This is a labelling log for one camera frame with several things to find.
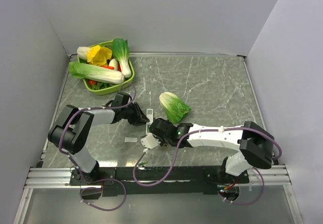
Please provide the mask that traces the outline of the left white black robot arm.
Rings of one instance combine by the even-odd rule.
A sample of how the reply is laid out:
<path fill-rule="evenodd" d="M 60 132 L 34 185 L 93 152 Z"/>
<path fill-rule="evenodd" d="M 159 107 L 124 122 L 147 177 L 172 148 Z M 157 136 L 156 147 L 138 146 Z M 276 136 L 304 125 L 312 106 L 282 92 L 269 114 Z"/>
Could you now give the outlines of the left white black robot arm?
<path fill-rule="evenodd" d="M 92 126 L 114 124 L 127 120 L 130 125 L 141 126 L 149 118 L 125 92 L 118 92 L 115 99 L 101 107 L 78 108 L 66 105 L 48 132 L 47 139 L 78 168 L 82 179 L 93 185 L 101 178 L 99 163 L 85 144 Z"/>

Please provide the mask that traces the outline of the long white remote control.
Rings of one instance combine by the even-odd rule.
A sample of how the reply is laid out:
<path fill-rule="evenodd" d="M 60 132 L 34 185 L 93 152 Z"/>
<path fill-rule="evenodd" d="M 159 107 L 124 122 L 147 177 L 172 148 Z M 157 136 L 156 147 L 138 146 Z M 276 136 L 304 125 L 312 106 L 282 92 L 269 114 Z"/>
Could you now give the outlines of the long white remote control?
<path fill-rule="evenodd" d="M 146 134 L 149 133 L 149 128 L 153 122 L 153 109 L 149 108 L 146 110 L 146 116 L 149 119 L 148 123 L 146 123 Z"/>

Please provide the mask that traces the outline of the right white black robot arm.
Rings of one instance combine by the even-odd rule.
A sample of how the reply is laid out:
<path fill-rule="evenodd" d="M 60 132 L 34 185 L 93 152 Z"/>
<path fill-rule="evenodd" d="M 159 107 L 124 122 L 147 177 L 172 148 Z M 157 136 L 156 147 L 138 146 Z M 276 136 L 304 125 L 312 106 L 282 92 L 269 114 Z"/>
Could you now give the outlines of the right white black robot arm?
<path fill-rule="evenodd" d="M 270 169 L 273 160 L 274 137 L 254 122 L 246 121 L 236 127 L 207 127 L 192 123 L 175 126 L 158 118 L 152 122 L 149 132 L 140 142 L 153 149 L 164 144 L 173 147 L 219 147 L 235 150 L 225 157 L 220 171 L 221 179 L 233 182 L 245 170 L 255 167 Z"/>

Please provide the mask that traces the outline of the green battery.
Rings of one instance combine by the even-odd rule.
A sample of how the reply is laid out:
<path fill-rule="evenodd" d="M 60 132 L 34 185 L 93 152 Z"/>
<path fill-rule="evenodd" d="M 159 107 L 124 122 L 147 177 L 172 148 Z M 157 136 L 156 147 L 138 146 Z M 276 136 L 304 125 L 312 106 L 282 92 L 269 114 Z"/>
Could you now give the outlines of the green battery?
<path fill-rule="evenodd" d="M 143 166 L 143 165 L 145 165 L 145 164 L 147 164 L 147 163 L 148 163 L 147 161 L 144 161 L 144 162 L 139 163 L 138 165 L 139 165 L 139 166 Z"/>

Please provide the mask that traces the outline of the white battery cover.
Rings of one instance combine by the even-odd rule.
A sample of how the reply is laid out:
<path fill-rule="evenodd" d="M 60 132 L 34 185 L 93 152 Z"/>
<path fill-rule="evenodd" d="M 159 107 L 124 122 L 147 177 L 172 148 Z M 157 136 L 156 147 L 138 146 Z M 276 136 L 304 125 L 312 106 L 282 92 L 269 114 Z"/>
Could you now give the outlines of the white battery cover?
<path fill-rule="evenodd" d="M 136 137 L 125 137 L 124 142 L 125 143 L 136 143 L 138 141 L 138 138 Z"/>

